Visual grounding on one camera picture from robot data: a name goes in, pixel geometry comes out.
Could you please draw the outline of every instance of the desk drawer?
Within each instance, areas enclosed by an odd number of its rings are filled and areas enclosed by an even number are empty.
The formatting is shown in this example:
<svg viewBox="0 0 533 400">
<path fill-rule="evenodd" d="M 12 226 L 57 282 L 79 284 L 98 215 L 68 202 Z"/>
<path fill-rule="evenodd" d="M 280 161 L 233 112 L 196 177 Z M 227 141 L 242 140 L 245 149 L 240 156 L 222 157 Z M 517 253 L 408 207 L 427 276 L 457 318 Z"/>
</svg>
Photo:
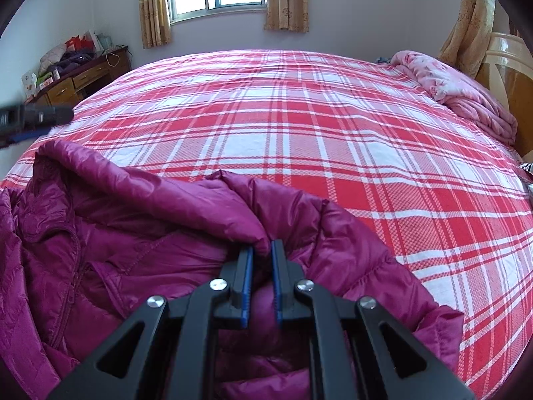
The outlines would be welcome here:
<svg viewBox="0 0 533 400">
<path fill-rule="evenodd" d="M 98 66 L 87 69 L 84 73 L 74 77 L 74 87 L 76 90 L 80 90 L 108 73 L 107 63 L 100 63 Z"/>
<path fill-rule="evenodd" d="M 76 90 L 74 90 L 74 84 L 71 78 L 67 78 L 65 81 L 60 82 L 55 87 L 48 90 L 48 99 L 51 105 L 61 105 L 65 103 L 71 103 L 73 96 L 76 96 Z"/>
</svg>

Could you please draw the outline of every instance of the white wall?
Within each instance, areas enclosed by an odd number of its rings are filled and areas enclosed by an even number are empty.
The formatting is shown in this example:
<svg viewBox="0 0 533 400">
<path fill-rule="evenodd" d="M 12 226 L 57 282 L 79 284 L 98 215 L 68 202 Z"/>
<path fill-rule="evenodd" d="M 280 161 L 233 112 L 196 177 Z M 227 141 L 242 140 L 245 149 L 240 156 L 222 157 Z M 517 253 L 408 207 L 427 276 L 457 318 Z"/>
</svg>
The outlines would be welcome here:
<svg viewBox="0 0 533 400">
<path fill-rule="evenodd" d="M 138 0 L 95 0 L 95 24 L 114 43 L 130 46 L 134 66 L 222 49 L 296 48 L 373 60 L 409 47 L 412 0 L 309 1 L 306 34 L 264 31 L 262 12 L 226 14 L 177 23 L 170 45 L 143 50 Z"/>
<path fill-rule="evenodd" d="M 54 46 L 92 28 L 92 0 L 26 0 L 0 39 L 0 104 L 25 98 L 21 77 Z"/>
<path fill-rule="evenodd" d="M 413 0 L 409 49 L 437 57 L 459 14 L 460 0 Z"/>
<path fill-rule="evenodd" d="M 161 58 L 223 49 L 315 50 L 374 60 L 400 49 L 436 56 L 460 0 L 310 0 L 310 33 L 264 31 L 265 13 L 190 19 L 172 26 L 173 42 L 142 48 L 138 0 L 26 0 L 0 39 L 0 104 L 22 97 L 20 77 L 58 43 L 89 27 L 129 45 L 135 67 Z M 495 31 L 508 32 L 500 5 Z"/>
<path fill-rule="evenodd" d="M 9 170 L 19 160 L 22 154 L 28 150 L 36 139 L 24 140 L 0 150 L 0 182 L 7 176 Z"/>
</svg>

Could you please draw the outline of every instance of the striped cloth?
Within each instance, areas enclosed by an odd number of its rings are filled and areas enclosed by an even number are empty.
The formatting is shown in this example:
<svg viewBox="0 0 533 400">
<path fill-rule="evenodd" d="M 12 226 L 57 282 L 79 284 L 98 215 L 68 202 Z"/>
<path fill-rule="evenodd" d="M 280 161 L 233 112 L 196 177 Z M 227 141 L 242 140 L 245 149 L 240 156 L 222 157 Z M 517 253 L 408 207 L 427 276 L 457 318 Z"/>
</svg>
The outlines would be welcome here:
<svg viewBox="0 0 533 400">
<path fill-rule="evenodd" d="M 194 181 L 222 168 L 336 201 L 440 304 L 465 313 L 458 375 L 479 398 L 531 337 L 533 216 L 516 153 L 390 65 L 289 51 L 171 58 L 134 70 L 39 139 Z"/>
</svg>

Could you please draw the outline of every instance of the metal screw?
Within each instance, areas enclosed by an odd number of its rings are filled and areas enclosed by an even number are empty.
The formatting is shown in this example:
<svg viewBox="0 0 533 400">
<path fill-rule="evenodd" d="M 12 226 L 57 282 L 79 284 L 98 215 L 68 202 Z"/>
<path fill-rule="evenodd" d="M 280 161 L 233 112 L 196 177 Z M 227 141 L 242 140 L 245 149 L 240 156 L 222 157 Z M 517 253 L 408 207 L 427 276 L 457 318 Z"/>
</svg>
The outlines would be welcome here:
<svg viewBox="0 0 533 400">
<path fill-rule="evenodd" d="M 165 303 L 165 298 L 159 295 L 150 296 L 150 298 L 146 299 L 146 303 L 148 307 L 159 308 Z"/>
<path fill-rule="evenodd" d="M 302 292 L 310 292 L 313 290 L 314 282 L 310 279 L 301 279 L 298 281 L 296 287 L 298 287 L 298 289 L 300 289 Z"/>
<path fill-rule="evenodd" d="M 228 286 L 228 283 L 225 279 L 222 278 L 215 278 L 213 281 L 209 283 L 209 287 L 211 287 L 213 290 L 220 291 L 224 290 Z"/>
<path fill-rule="evenodd" d="M 361 305 L 363 308 L 366 308 L 367 310 L 373 310 L 374 308 L 376 308 L 377 302 L 371 296 L 363 296 L 359 300 L 359 305 Z"/>
</svg>

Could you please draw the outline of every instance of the purple down jacket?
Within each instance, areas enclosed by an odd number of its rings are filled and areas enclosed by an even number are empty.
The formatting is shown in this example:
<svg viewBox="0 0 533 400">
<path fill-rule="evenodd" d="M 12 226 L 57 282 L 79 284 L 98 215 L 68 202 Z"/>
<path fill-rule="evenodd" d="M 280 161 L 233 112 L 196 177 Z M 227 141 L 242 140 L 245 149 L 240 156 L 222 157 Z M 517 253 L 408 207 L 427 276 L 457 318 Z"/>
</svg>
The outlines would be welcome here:
<svg viewBox="0 0 533 400">
<path fill-rule="evenodd" d="M 41 146 L 24 190 L 0 194 L 0 356 L 31 398 L 44 399 L 148 296 L 191 293 L 251 244 L 250 328 L 220 334 L 217 394 L 308 399 L 307 344 L 275 323 L 273 239 L 336 295 L 375 296 L 455 369 L 463 314 L 439 307 L 336 204 L 226 172 L 162 179 L 65 141 Z"/>
</svg>

